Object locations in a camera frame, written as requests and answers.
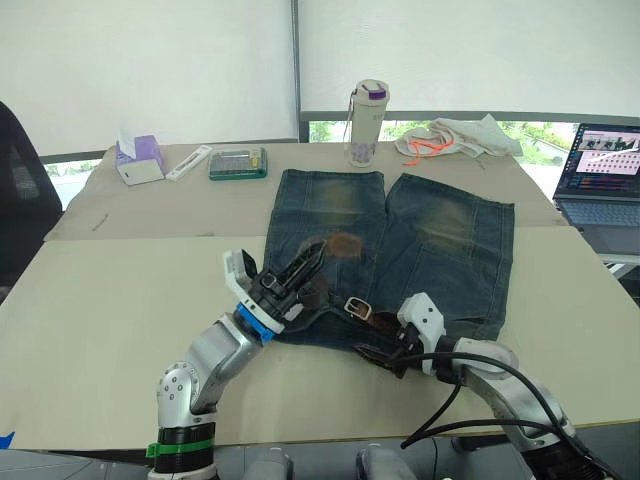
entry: denim shorts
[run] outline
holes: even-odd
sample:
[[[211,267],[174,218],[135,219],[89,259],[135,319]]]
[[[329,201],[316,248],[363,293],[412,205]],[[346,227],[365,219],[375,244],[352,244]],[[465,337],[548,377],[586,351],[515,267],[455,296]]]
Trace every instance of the denim shorts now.
[[[286,170],[265,267],[279,272],[324,239],[329,293],[276,339],[392,352],[393,339],[347,314],[345,301],[358,297],[375,314],[395,314],[405,298],[426,292],[444,315],[448,335],[495,340],[505,319],[513,228],[513,204],[426,178],[403,174],[385,199],[380,172]]]

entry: window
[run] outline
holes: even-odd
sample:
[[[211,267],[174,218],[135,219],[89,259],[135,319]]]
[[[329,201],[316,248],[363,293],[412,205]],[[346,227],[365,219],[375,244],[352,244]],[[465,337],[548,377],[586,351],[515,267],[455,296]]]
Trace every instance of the window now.
[[[567,160],[577,123],[498,122],[505,134],[522,145],[523,155],[516,161],[551,200]],[[309,122],[310,142],[342,142],[346,122]],[[393,141],[429,121],[387,121],[382,123],[380,141]]]
[[[56,192],[58,192],[63,210],[66,210],[71,199],[80,193],[87,178],[99,163],[100,160],[81,160],[50,163],[44,166]]]

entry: white curtain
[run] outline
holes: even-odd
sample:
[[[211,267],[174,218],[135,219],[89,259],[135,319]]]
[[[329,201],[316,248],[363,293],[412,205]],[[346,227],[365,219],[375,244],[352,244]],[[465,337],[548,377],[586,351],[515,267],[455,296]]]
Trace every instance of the white curtain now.
[[[302,111],[358,80],[389,110],[640,116],[639,0],[300,0]]]
[[[38,153],[296,138],[289,0],[3,0],[0,101]]]

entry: black cable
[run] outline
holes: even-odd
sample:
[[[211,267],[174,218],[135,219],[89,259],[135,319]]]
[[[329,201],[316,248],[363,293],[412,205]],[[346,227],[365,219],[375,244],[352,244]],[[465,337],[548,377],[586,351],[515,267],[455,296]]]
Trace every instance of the black cable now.
[[[576,452],[577,455],[581,456],[586,461],[593,463],[600,470],[605,472],[610,477],[617,478],[617,479],[621,478],[617,473],[613,471],[611,467],[609,467],[606,463],[602,462],[601,460],[596,459],[595,456],[586,447],[584,447],[581,443],[575,441],[572,437],[569,436],[569,434],[567,434],[567,432],[565,432],[564,428],[562,427],[562,424],[560,423],[558,418],[555,416],[555,414],[551,410],[551,407],[547,403],[546,399],[542,396],[542,394],[536,388],[536,386],[533,383],[531,383],[531,381],[527,377],[525,377],[518,369],[513,368],[511,365],[507,365],[506,363],[501,362],[500,360],[496,360],[494,358],[487,357],[485,355],[478,355],[475,353],[465,353],[465,352],[432,352],[432,353],[422,353],[419,355],[409,355],[408,357],[391,361],[389,362],[389,365],[394,366],[394,365],[400,365],[403,363],[412,363],[412,362],[417,362],[422,360],[434,360],[434,359],[473,360],[476,362],[493,365],[494,367],[498,367],[504,370],[505,372],[510,373],[511,375],[516,377],[518,380],[520,380],[524,384],[524,386],[529,389],[529,391],[535,397],[535,399],[540,403],[540,406],[542,407],[547,417],[549,418],[549,421],[555,428],[555,431],[553,433],[556,436],[558,436],[560,440],[564,441],[574,452]]]
[[[433,442],[433,474],[431,475],[431,478],[433,480],[436,480],[436,473],[438,473],[438,444],[436,443],[436,439],[432,438],[431,441]]]
[[[425,430],[424,432],[420,432],[412,442],[408,443],[407,446],[412,445],[415,442],[422,440],[424,438],[429,438],[429,437],[432,437],[433,435],[449,432],[451,430],[457,430],[458,428],[491,427],[491,426],[505,426],[505,425],[537,428],[538,430],[555,434],[555,429],[553,427],[550,427],[549,425],[545,425],[544,423],[531,422],[529,420],[513,420],[513,419],[498,420],[496,418],[488,418],[486,420],[484,419],[483,420],[464,420],[461,422],[452,422],[452,423],[447,423],[446,425],[441,425],[439,427],[434,427],[430,430]]]
[[[400,448],[402,448],[404,450],[409,445],[415,443],[416,440],[413,440],[413,439],[416,438],[418,436],[418,434],[422,433],[423,430],[429,428],[433,424],[433,422],[435,422],[438,418],[440,418],[440,415],[442,415],[445,412],[445,410],[447,408],[449,408],[449,406],[456,399],[456,397],[458,396],[458,393],[460,393],[460,389],[461,388],[462,388],[462,382],[459,381],[456,384],[455,388],[451,391],[451,394],[449,395],[449,398],[447,398],[445,400],[445,402],[440,406],[438,411],[436,413],[434,413],[433,415],[431,415],[431,418],[429,418],[429,420],[424,422],[424,424],[422,424],[422,426],[420,426],[420,428],[418,428],[415,432],[413,432],[411,435],[409,435],[409,437],[404,442],[402,442],[400,444]]]

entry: laptop keyboard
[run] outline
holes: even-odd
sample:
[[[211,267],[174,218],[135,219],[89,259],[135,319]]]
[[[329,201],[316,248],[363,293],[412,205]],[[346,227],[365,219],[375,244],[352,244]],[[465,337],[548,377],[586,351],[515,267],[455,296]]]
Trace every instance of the laptop keyboard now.
[[[578,225],[616,225],[640,227],[640,204],[563,201],[571,223]]]

